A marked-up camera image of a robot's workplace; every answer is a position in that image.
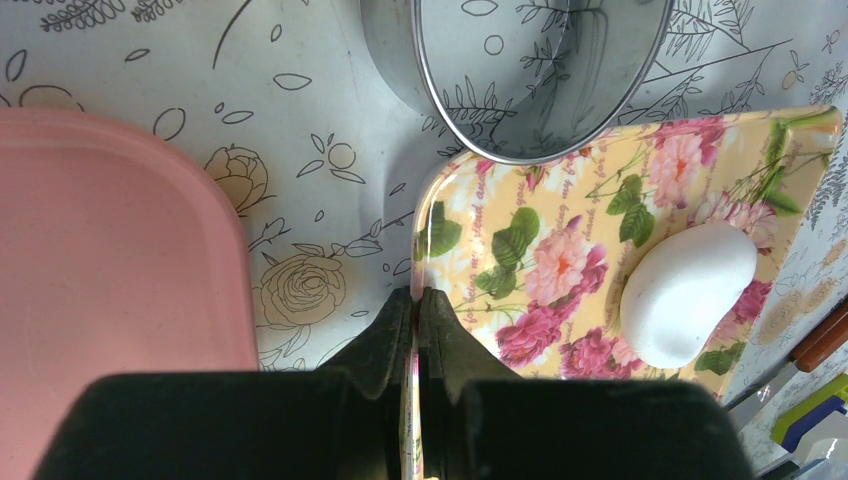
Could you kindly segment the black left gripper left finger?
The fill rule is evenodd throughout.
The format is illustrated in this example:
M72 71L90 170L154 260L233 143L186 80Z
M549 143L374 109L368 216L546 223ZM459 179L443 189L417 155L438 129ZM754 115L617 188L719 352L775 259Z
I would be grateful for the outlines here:
M38 479L396 479L412 299L312 371L120 374L91 383Z

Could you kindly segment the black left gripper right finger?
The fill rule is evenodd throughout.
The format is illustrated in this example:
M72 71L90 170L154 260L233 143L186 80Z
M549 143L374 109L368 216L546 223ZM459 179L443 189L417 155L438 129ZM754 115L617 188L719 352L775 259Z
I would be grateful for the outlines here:
M683 381L523 379L419 303L423 467L437 479L750 479L725 410Z

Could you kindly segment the floral yellow tray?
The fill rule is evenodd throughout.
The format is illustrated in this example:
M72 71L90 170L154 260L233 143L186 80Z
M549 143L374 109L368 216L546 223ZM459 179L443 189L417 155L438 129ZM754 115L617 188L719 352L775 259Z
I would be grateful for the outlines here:
M445 292L522 376L690 380L729 398L846 291L844 233L801 248L846 174L842 126L819 105L618 127L536 166L459 154L418 205L413 289ZM753 240L754 278L691 360L638 358L619 317L632 271L665 238L719 221Z

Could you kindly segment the white dough ball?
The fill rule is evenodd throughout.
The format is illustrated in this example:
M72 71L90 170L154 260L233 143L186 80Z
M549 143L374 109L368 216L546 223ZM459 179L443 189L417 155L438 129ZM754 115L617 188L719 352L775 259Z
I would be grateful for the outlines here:
M622 290L622 336L646 364L681 368L696 358L754 278L758 251L741 229L717 222L658 243Z

